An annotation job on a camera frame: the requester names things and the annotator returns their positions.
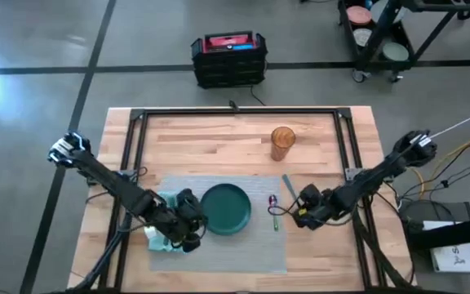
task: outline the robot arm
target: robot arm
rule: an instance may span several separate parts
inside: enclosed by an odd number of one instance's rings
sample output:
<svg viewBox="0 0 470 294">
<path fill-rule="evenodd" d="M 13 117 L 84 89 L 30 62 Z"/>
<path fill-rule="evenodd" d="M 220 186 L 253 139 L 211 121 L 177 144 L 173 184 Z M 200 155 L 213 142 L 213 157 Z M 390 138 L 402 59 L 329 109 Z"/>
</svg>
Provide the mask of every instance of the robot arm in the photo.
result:
<svg viewBox="0 0 470 294">
<path fill-rule="evenodd" d="M 295 223 L 317 229 L 329 219 L 338 220 L 350 213 L 357 202 L 376 193 L 384 179 L 397 177 L 407 167 L 421 167 L 437 153 L 437 145 L 428 138 L 429 131 L 411 131 L 393 147 L 392 152 L 376 167 L 358 173 L 352 181 L 335 189 L 319 192 L 311 184 L 299 195 L 303 204 L 293 212 Z"/>
<path fill-rule="evenodd" d="M 206 217 L 191 189 L 181 191 L 177 207 L 168 207 L 166 201 L 151 189 L 142 189 L 130 182 L 127 176 L 110 171 L 94 158 L 90 141 L 76 132 L 66 134 L 50 149 L 48 160 L 57 166 L 77 168 L 78 172 L 99 182 L 133 216 L 143 218 L 172 243 L 184 246 L 190 252 L 200 245 L 196 232 Z"/>
</svg>

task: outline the wooden tabletop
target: wooden tabletop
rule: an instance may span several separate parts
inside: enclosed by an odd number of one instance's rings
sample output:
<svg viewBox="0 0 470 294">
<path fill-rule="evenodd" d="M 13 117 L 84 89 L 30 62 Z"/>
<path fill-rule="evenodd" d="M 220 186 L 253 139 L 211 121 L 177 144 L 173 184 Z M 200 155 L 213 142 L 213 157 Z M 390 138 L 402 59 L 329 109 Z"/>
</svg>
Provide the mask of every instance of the wooden tabletop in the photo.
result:
<svg viewBox="0 0 470 294">
<path fill-rule="evenodd" d="M 383 159 L 371 108 L 353 106 L 352 116 L 364 167 Z M 108 168 L 119 168 L 130 109 L 109 109 L 98 159 Z M 295 132 L 296 142 L 281 162 L 270 158 L 270 135 L 276 127 Z M 353 162 L 348 134 L 344 131 L 348 156 Z M 237 114 L 222 116 L 163 115 L 149 118 L 142 166 L 148 173 L 140 178 L 145 188 L 154 189 L 165 175 L 262 175 L 287 174 L 298 192 L 314 183 L 319 189 L 344 182 L 333 118 L 327 114 Z M 90 195 L 99 193 L 92 189 Z M 389 189 L 383 195 L 394 203 Z M 292 197 L 282 183 L 282 206 Z M 69 286 L 82 280 L 102 251 L 109 227 L 113 199 L 92 199 L 87 204 L 73 259 Z M 410 275 L 410 258 L 401 223 L 380 198 L 373 202 L 379 242 L 389 260 Z M 235 291 L 353 291 L 363 289 L 357 249 L 351 224 L 324 225 L 311 231 L 298 228 L 290 217 L 286 228 L 287 274 L 240 274 L 197 272 L 153 272 L 149 265 L 148 241 L 142 229 L 132 233 L 122 290 L 124 292 L 235 292 Z M 372 258 L 367 249 L 371 276 Z M 109 283 L 115 275 L 113 260 Z"/>
</svg>

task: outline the orange cup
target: orange cup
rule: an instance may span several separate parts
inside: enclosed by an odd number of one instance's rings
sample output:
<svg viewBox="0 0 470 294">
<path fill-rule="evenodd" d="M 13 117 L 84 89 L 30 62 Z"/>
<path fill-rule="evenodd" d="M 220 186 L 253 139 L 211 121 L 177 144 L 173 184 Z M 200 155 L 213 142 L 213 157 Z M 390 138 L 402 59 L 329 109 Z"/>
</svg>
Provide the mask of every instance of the orange cup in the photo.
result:
<svg viewBox="0 0 470 294">
<path fill-rule="evenodd" d="M 295 143 L 295 133 L 289 127 L 278 127 L 271 133 L 271 158 L 274 161 L 284 159 Z"/>
</svg>

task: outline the red lid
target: red lid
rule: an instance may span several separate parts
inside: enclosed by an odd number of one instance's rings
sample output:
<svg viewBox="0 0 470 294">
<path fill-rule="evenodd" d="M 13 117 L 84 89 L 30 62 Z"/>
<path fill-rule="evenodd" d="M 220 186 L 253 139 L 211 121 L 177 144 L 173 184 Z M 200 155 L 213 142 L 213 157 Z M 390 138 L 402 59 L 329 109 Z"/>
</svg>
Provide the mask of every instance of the red lid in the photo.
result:
<svg viewBox="0 0 470 294">
<path fill-rule="evenodd" d="M 248 35 L 224 36 L 210 38 L 210 43 L 213 46 L 225 46 L 244 44 L 250 42 Z"/>
<path fill-rule="evenodd" d="M 371 12 L 364 7 L 354 6 L 346 10 L 349 21 L 355 25 L 367 25 L 371 21 Z"/>
</svg>

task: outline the green bowl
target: green bowl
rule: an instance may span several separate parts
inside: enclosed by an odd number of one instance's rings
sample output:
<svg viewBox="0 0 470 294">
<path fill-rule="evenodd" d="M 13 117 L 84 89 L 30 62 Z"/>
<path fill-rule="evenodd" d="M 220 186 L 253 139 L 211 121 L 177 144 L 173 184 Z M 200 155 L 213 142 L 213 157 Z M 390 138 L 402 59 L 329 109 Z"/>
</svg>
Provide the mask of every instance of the green bowl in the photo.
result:
<svg viewBox="0 0 470 294">
<path fill-rule="evenodd" d="M 201 206 L 208 217 L 207 228 L 215 234 L 227 236 L 238 233 L 250 221 L 250 198 L 236 185 L 211 187 L 202 196 Z"/>
</svg>

